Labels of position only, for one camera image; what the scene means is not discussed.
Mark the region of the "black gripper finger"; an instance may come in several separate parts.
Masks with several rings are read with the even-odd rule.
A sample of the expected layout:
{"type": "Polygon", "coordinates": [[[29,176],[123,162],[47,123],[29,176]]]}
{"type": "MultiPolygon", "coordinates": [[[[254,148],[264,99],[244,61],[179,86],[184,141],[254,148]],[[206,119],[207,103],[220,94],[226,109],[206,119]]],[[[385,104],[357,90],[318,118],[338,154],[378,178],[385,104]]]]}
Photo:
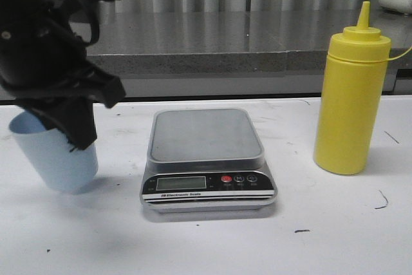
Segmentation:
{"type": "Polygon", "coordinates": [[[106,108],[112,108],[126,96],[120,78],[98,67],[77,71],[74,80],[76,96],[99,102],[106,108]]]}
{"type": "Polygon", "coordinates": [[[46,129],[58,129],[81,150],[97,139],[93,103],[94,98],[88,96],[21,99],[21,107],[36,116],[46,129]]]}

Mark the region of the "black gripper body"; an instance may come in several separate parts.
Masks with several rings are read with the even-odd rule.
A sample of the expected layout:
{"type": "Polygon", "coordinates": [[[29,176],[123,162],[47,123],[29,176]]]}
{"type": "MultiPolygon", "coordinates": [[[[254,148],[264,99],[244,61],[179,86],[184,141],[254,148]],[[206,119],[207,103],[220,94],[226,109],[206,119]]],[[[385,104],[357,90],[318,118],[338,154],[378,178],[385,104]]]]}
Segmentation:
{"type": "Polygon", "coordinates": [[[86,63],[86,47],[98,41],[95,12],[86,0],[1,0],[1,79],[10,91],[60,82],[86,63]],[[68,22],[70,5],[91,28],[88,42],[68,22]]]}

